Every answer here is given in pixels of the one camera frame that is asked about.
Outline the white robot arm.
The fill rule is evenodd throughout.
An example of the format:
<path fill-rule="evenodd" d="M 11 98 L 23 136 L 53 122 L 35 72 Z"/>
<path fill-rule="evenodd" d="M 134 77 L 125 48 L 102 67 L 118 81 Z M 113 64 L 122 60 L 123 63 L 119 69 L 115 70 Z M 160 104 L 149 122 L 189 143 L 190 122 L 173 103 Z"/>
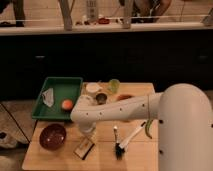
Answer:
<path fill-rule="evenodd" d="M 71 120 L 88 134 L 101 121 L 156 119 L 159 171 L 213 171 L 213 107 L 198 87 L 179 83 L 161 93 L 104 105 L 78 98 Z"/>

